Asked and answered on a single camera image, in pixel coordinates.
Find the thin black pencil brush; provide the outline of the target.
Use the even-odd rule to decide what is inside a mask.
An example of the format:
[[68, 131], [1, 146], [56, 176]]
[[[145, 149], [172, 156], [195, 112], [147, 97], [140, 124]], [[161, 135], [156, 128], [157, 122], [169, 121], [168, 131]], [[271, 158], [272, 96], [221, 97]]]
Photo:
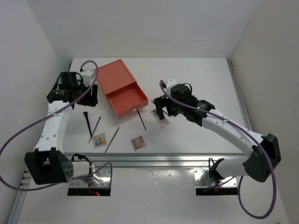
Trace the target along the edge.
[[142, 119], [142, 117], [141, 117], [141, 114], [140, 114], [139, 110], [137, 110], [137, 113], [138, 113], [139, 118], [140, 118], [140, 120], [141, 120], [141, 122], [142, 122], [142, 125], [143, 125], [144, 130], [147, 131], [146, 126], [145, 126], [145, 123], [144, 123], [144, 121], [143, 121], [143, 119]]

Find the orange drawer cabinet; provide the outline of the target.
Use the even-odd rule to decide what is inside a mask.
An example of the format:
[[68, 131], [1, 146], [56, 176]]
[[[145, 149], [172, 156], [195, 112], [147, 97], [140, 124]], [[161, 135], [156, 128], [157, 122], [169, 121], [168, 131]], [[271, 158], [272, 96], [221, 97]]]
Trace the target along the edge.
[[110, 102], [108, 94], [120, 90], [132, 83], [136, 83], [136, 79], [121, 59], [100, 67], [98, 72], [99, 75], [97, 81], [108, 102]]

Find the colourful eyeshadow palette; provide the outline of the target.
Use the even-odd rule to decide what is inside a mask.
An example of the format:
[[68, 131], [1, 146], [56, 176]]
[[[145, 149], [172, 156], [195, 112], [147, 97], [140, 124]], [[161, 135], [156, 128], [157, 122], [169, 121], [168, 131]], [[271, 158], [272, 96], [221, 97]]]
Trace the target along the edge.
[[93, 147], [94, 148], [99, 148], [99, 147], [102, 147], [105, 145], [107, 145], [105, 133], [101, 133], [101, 134], [93, 136]]

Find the thin black eyeliner brush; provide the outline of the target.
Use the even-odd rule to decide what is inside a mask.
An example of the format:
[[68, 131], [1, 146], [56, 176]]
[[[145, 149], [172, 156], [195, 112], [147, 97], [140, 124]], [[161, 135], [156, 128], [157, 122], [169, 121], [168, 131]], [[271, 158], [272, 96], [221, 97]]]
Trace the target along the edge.
[[117, 128], [117, 130], [116, 130], [115, 133], [113, 134], [113, 136], [112, 136], [112, 138], [111, 138], [111, 141], [109, 142], [109, 144], [108, 144], [106, 150], [104, 151], [104, 153], [106, 153], [106, 152], [108, 151], [108, 149], [109, 149], [109, 147], [111, 146], [111, 144], [112, 144], [112, 142], [113, 142], [115, 136], [117, 135], [119, 129], [120, 129], [120, 126]]

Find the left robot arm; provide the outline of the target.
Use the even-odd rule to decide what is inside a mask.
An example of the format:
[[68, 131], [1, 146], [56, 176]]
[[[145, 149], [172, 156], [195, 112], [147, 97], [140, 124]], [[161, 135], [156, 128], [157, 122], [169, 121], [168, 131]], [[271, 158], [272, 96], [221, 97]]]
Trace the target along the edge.
[[60, 73], [47, 95], [49, 119], [45, 121], [41, 137], [33, 152], [25, 154], [25, 163], [37, 185], [70, 182], [75, 178], [90, 177], [88, 159], [68, 159], [63, 152], [64, 134], [74, 109], [69, 103], [96, 106], [98, 86], [93, 84], [95, 72], [83, 70]]

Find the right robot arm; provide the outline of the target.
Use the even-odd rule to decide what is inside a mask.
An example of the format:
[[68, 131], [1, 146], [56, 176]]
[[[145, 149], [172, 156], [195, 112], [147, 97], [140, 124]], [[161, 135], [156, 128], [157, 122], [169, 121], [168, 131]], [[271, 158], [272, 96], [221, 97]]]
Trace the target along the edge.
[[280, 163], [278, 139], [273, 134], [266, 136], [245, 129], [227, 118], [215, 106], [205, 100], [198, 100], [185, 84], [173, 79], [160, 81], [164, 95], [154, 99], [157, 114], [164, 119], [163, 108], [170, 116], [183, 115], [188, 121], [206, 128], [223, 137], [244, 156], [241, 159], [218, 159], [202, 177], [202, 184], [219, 183], [229, 176], [247, 175], [258, 182], [265, 182], [274, 175], [274, 168]]

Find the round-pan eyeshadow palette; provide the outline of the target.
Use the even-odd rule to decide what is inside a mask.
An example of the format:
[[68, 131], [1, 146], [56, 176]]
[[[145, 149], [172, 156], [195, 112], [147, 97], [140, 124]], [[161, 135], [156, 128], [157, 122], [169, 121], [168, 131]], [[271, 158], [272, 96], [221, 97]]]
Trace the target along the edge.
[[144, 138], [141, 135], [139, 135], [139, 136], [131, 139], [130, 142], [131, 142], [132, 147], [133, 147], [133, 149], [135, 151], [140, 150], [140, 149], [146, 147], [145, 140], [144, 140]]

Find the aluminium rail frame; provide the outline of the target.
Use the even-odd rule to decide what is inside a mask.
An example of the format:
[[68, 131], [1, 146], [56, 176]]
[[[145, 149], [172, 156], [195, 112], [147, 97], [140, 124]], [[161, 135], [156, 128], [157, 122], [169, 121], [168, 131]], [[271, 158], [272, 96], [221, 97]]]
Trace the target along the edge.
[[107, 162], [114, 168], [206, 168], [208, 159], [241, 159], [242, 154], [145, 154], [145, 153], [82, 153], [99, 167]]

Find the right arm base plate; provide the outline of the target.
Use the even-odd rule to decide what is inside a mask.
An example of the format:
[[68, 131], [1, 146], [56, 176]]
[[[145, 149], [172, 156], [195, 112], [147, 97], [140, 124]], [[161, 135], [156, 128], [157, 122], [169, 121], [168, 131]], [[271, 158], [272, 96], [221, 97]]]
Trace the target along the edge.
[[210, 177], [207, 168], [194, 168], [193, 175], [195, 180], [195, 187], [199, 189], [218, 189], [237, 187], [237, 179], [235, 177], [227, 177], [218, 181]]

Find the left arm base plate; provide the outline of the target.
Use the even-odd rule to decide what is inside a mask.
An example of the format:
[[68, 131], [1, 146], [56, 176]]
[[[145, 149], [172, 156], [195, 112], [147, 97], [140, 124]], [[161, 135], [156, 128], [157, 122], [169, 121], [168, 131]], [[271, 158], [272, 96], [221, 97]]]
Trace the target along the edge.
[[79, 189], [84, 188], [87, 189], [88, 186], [92, 189], [100, 188], [107, 189], [110, 188], [110, 180], [111, 180], [111, 170], [104, 168], [94, 174], [92, 177], [88, 179], [74, 179], [69, 183], [69, 188]]

